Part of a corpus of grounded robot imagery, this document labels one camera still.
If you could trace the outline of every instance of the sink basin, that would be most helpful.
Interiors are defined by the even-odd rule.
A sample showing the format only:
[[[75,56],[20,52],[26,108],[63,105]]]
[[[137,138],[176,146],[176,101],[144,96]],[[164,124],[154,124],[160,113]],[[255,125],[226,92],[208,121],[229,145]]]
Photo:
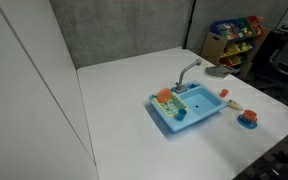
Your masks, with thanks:
[[[201,121],[227,106],[227,103],[218,95],[197,81],[186,83],[185,86],[188,88],[188,91],[181,94],[176,94],[174,88],[171,89],[173,92],[172,99],[173,101],[176,100],[174,102],[177,102],[174,105],[172,101],[168,103],[170,105],[158,103],[156,95],[150,96],[152,105],[173,133]],[[182,121],[176,119],[177,106],[178,109],[183,108],[187,111]]]

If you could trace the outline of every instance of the floor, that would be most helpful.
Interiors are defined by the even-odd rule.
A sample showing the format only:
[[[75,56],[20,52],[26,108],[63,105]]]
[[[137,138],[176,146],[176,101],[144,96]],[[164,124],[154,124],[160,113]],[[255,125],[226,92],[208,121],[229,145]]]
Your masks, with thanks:
[[[250,73],[244,81],[255,88],[266,83],[265,81],[262,81],[262,80],[259,80],[258,78],[255,78],[254,73]],[[262,91],[265,94],[273,97],[274,99],[276,99],[276,100],[278,100],[278,101],[280,101],[286,105],[288,104],[288,99],[284,95],[283,90],[278,89],[278,88],[269,88],[269,89],[264,89]],[[272,161],[272,160],[274,160],[274,158],[272,157],[272,154],[277,153],[279,151],[284,151],[284,152],[288,151],[288,136],[286,136],[282,141],[280,141],[273,148],[271,148],[269,151],[267,151],[261,158],[264,158],[268,161]],[[243,176],[244,174],[247,174],[247,175],[254,174],[256,163],[261,163],[261,158],[259,158],[252,165],[250,165],[248,168],[246,168],[235,179],[245,179],[245,176]]]

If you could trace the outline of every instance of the tabletop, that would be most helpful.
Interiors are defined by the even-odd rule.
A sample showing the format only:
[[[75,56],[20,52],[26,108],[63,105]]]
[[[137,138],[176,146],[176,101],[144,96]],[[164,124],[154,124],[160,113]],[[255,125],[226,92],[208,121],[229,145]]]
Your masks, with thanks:
[[[174,87],[183,68],[200,58],[174,48],[78,70],[100,180],[232,179],[288,135],[288,107],[243,81],[207,76],[203,60],[183,82],[197,80],[215,93],[229,90],[244,109],[258,114],[245,129],[240,111],[226,107],[171,134],[149,96]]]

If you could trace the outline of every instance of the shelf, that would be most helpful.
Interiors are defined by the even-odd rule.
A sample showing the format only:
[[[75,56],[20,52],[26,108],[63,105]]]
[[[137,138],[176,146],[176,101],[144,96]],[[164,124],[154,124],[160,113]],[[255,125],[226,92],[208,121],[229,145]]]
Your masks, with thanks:
[[[221,59],[220,63],[225,64],[229,67],[233,67],[241,64],[241,60],[237,56],[232,56],[229,58]]]
[[[246,36],[246,37],[242,37],[242,38],[236,38],[236,39],[227,39],[225,36],[223,36],[225,39],[227,39],[227,43],[231,44],[231,43],[235,43],[236,41],[243,41],[243,40],[247,40],[247,39],[252,39],[255,37],[258,37],[260,35],[252,35],[252,36]]]
[[[247,51],[249,51],[249,50],[251,50],[251,49],[253,49],[253,48],[247,49],[247,50],[245,50],[245,51],[239,51],[239,52],[227,54],[227,55],[224,55],[224,56],[220,56],[220,59],[223,59],[223,58],[226,58],[226,57],[230,57],[230,56],[234,56],[234,55],[238,55],[238,54],[241,54],[241,53],[243,53],[243,52],[247,52]]]

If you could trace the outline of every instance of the white wall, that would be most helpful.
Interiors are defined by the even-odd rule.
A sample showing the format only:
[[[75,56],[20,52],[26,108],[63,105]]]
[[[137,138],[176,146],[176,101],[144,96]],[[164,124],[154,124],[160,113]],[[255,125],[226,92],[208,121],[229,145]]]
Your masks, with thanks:
[[[35,179],[98,177],[87,151],[0,14],[0,180]]]
[[[0,0],[0,6],[94,159],[76,70],[49,1]]]

